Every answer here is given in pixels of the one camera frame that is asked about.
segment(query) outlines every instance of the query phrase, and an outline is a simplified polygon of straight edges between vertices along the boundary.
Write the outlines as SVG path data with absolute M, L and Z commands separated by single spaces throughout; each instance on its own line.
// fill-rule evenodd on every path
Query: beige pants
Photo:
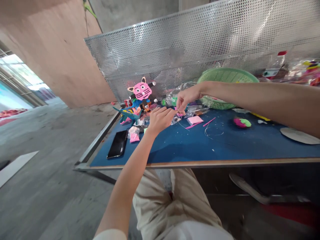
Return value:
M 154 170 L 145 170 L 133 197 L 137 229 L 146 240 L 163 238 L 175 225 L 195 220 L 222 226 L 191 169 L 171 169 L 173 200 Z

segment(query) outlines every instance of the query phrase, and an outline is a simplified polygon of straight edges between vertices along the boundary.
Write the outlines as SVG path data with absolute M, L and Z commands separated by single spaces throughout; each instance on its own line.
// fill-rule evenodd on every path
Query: table edge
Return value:
M 315 163 L 320 162 L 319 157 L 311 158 L 272 158 L 272 159 L 237 159 L 237 160 L 206 160 L 206 161 L 185 161 L 185 162 L 166 162 L 166 163 L 147 163 L 146 168 L 179 168 L 179 167 L 224 167 L 241 165 L 270 165 L 288 163 Z M 113 166 L 87 166 L 91 170 L 111 170 L 122 169 L 124 165 Z

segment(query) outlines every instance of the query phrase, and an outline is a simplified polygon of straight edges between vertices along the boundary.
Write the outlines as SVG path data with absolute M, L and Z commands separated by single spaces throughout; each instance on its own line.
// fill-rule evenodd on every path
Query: blue tabletop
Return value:
M 274 159 L 274 158 L 312 158 L 320 157 L 320 145 L 307 145 L 291 140 L 280 133 L 279 124 L 258 124 L 256 116 L 236 113 L 233 110 L 210 110 L 200 116 L 204 122 L 190 129 L 186 119 L 176 123 L 156 138 L 148 163 L 173 163 L 190 161 L 216 161 L 240 159 Z M 213 120 L 207 128 L 205 123 Z M 250 128 L 240 129 L 233 123 L 233 118 L 249 120 Z M 120 125 L 111 132 L 108 139 L 94 158 L 91 167 L 124 165 L 139 142 L 130 143 L 127 139 L 124 154 L 107 160 L 116 132 L 130 128 L 130 124 Z

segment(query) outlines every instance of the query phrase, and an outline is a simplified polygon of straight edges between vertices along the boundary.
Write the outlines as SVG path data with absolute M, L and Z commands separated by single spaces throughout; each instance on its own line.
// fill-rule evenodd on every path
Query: pink cat figure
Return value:
M 128 91 L 133 92 L 133 94 L 129 97 L 129 99 L 136 98 L 140 102 L 142 101 L 143 107 L 147 109 L 149 107 L 147 103 L 158 102 L 156 98 L 151 96 L 152 94 L 151 87 L 153 87 L 154 85 L 156 85 L 155 82 L 151 82 L 147 84 L 146 78 L 143 77 L 140 83 L 136 84 L 134 87 L 128 88 Z

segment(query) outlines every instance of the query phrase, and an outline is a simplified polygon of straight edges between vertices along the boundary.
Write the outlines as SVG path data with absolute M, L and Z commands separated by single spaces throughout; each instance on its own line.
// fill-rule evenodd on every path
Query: black smartphone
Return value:
M 119 157 L 124 152 L 124 147 L 127 142 L 127 135 L 128 131 L 121 131 L 117 132 L 114 136 L 111 148 L 109 150 L 109 153 L 107 155 L 107 159 L 113 158 L 113 157 Z

